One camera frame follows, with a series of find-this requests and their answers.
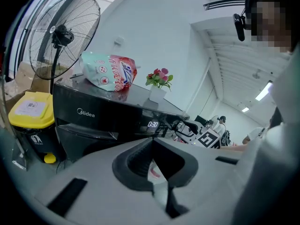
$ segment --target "fan motor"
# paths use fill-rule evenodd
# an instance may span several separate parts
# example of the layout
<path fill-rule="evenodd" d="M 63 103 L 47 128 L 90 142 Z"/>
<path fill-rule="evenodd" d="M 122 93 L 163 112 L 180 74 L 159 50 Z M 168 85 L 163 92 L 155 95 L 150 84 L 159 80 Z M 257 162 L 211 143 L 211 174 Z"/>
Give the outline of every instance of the fan motor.
<path fill-rule="evenodd" d="M 68 31 L 65 25 L 58 26 L 54 31 L 52 43 L 55 45 L 67 46 L 74 40 L 74 34 Z"/>

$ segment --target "black appliance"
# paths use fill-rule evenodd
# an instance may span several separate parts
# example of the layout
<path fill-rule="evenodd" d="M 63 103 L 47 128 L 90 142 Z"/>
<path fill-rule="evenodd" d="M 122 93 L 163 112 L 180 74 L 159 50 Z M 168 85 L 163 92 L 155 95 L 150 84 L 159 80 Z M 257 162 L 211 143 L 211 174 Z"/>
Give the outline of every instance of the black appliance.
<path fill-rule="evenodd" d="M 207 120 L 204 119 L 203 117 L 200 117 L 199 115 L 195 119 L 196 122 L 200 122 L 203 126 L 207 124 Z"/>
<path fill-rule="evenodd" d="M 83 75 L 60 79 L 53 88 L 57 134 L 68 159 L 146 137 L 172 138 L 189 116 L 166 100 L 157 104 L 149 91 L 132 85 L 112 92 Z"/>

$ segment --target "ceiling light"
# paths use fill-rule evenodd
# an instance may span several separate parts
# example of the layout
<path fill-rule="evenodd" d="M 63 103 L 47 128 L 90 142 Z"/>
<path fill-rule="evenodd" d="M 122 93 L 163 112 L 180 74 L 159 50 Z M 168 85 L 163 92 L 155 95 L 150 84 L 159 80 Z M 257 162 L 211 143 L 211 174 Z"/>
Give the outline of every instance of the ceiling light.
<path fill-rule="evenodd" d="M 272 81 L 269 81 L 268 84 L 265 86 L 265 88 L 261 91 L 260 94 L 255 98 L 257 101 L 262 100 L 268 93 L 269 93 L 269 88 L 272 86 Z"/>
<path fill-rule="evenodd" d="M 245 108 L 242 110 L 242 112 L 244 113 L 244 112 L 247 112 L 248 110 L 249 110 L 249 108 L 245 107 Z"/>

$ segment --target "person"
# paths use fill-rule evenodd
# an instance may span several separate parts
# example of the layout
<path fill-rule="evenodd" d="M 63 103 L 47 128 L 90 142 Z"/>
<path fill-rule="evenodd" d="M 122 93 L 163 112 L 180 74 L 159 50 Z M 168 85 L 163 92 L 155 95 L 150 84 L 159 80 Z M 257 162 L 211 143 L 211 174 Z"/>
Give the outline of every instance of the person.
<path fill-rule="evenodd" d="M 268 127 L 256 127 L 254 128 L 244 139 L 243 139 L 243 144 L 247 144 L 251 140 L 254 140 L 257 137 L 262 138 L 267 131 L 269 130 L 271 123 L 272 123 L 272 118 L 270 119 L 270 124 Z"/>
<path fill-rule="evenodd" d="M 289 0 L 246 0 L 246 27 L 257 41 L 292 53 L 299 40 L 294 12 Z"/>
<path fill-rule="evenodd" d="M 249 167 L 251 174 L 247 184 L 236 203 L 232 225 L 278 223 L 297 217 L 297 209 L 289 201 L 299 196 L 299 0 L 260 1 L 265 3 L 260 4 L 259 20 L 252 21 L 251 27 L 256 27 L 258 34 L 263 35 L 270 45 L 290 52 L 292 56 L 270 88 L 277 108 L 265 142 L 253 142 L 258 150 L 254 164 Z M 284 125 L 272 129 L 282 122 Z"/>
<path fill-rule="evenodd" d="M 214 130 L 216 133 L 219 134 L 219 136 L 222 138 L 224 132 L 227 130 L 226 129 L 226 125 L 225 125 L 225 122 L 226 122 L 226 117 L 225 116 L 221 116 L 220 118 L 218 118 L 219 120 L 219 126 Z"/>

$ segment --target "detergent pouch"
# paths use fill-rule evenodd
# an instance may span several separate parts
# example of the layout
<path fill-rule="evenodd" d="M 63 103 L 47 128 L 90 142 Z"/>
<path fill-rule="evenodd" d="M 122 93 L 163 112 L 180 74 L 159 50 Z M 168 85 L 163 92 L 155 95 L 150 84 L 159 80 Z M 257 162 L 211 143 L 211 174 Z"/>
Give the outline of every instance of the detergent pouch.
<path fill-rule="evenodd" d="M 117 55 L 103 55 L 84 51 L 79 64 L 84 76 L 106 91 L 129 88 L 137 74 L 135 61 Z"/>

